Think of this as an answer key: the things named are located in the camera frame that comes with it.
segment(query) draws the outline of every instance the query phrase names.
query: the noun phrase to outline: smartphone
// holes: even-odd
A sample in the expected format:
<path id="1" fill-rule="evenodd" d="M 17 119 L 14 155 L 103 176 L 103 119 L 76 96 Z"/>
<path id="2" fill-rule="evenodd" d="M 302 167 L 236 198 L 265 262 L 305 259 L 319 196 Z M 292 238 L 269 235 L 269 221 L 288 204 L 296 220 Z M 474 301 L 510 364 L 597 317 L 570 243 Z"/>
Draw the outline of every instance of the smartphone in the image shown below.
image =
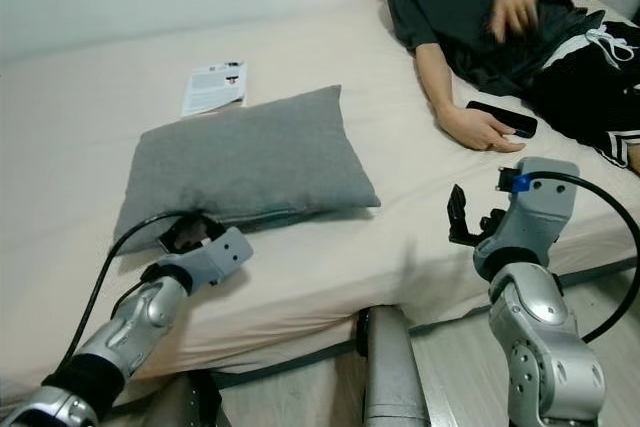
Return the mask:
<path id="1" fill-rule="evenodd" d="M 483 104 L 482 102 L 476 102 L 475 100 L 472 100 L 467 104 L 467 109 L 482 110 L 483 112 L 493 115 L 503 124 L 516 129 L 516 135 L 518 137 L 524 137 L 525 139 L 533 137 L 536 133 L 536 129 L 538 128 L 538 119 L 534 117 L 511 112 L 510 110 L 500 109 L 499 107 Z"/>

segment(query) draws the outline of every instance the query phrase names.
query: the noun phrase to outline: mattress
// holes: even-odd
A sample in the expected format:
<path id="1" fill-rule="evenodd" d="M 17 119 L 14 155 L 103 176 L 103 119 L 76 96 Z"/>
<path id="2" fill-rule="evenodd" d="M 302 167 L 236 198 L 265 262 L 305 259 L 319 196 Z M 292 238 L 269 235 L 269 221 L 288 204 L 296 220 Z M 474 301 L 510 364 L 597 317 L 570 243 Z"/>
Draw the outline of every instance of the mattress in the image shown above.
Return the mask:
<path id="1" fill-rule="evenodd" d="M 497 169 L 524 155 L 575 162 L 640 218 L 640 182 L 540 121 L 516 154 L 472 152 L 435 125 L 413 61 L 389 32 L 386 7 L 354 4 L 92 46 L 6 66 L 2 95 L 0 396 L 24 396 L 56 366 L 111 242 L 142 132 L 176 121 L 191 70 L 245 60 L 249 105 L 342 84 L 345 130 L 382 201 L 361 214 L 326 214 L 249 235 L 255 255 L 204 288 L 138 378 L 216 367 L 244 372 L 348 339 L 353 314 L 401 305 L 413 323 L 457 318 L 486 302 L 472 249 L 447 241 L 454 183 L 472 226 L 508 204 Z M 455 100 L 526 113 L 455 80 Z M 114 264 L 87 328 L 108 318 L 147 251 Z M 551 253 L 575 272 L 634 255 L 624 224 L 579 192 Z"/>

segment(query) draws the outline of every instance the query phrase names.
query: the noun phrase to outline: person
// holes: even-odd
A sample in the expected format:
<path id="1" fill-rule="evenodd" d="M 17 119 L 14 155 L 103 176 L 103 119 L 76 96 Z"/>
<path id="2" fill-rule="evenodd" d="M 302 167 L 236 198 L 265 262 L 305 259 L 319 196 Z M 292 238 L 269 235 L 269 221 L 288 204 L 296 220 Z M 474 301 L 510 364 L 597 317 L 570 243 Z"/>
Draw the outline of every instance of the person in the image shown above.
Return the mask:
<path id="1" fill-rule="evenodd" d="M 640 172 L 640 29 L 571 0 L 388 0 L 441 128 L 464 146 L 515 152 L 510 126 L 454 105 L 451 69 L 522 98 L 556 130 Z"/>

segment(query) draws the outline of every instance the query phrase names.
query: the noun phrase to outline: dark gray t-shirt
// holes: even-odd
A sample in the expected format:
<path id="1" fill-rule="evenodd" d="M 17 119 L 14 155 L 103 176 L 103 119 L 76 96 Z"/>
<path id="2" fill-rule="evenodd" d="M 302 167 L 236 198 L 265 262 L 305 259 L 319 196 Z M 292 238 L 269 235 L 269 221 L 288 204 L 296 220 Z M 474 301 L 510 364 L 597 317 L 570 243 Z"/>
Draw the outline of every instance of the dark gray t-shirt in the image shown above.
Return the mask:
<path id="1" fill-rule="evenodd" d="M 494 0 L 388 0 L 400 42 L 410 51 L 438 43 L 453 71 L 496 95 L 518 95 L 565 40 L 597 28 L 604 11 L 591 15 L 571 0 L 539 0 L 539 25 L 498 44 L 490 30 Z"/>

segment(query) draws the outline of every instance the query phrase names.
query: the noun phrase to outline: wooden floor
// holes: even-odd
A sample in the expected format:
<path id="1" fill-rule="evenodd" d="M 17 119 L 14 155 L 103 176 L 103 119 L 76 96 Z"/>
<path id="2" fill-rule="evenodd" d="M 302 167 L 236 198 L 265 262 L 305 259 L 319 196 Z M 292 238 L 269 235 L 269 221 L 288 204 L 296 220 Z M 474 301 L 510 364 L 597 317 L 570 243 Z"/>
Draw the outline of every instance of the wooden floor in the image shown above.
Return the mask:
<path id="1" fill-rule="evenodd" d="M 568 290 L 581 331 L 612 312 L 629 279 L 618 274 Z M 507 425 L 507 370 L 485 314 L 440 326 L 413 346 L 433 427 Z M 607 381 L 601 425 L 640 425 L 640 301 L 592 346 Z M 223 405 L 234 427 L 357 426 L 365 383 L 366 363 L 351 353 L 225 389 Z M 137 423 L 129 416 L 108 425 Z"/>

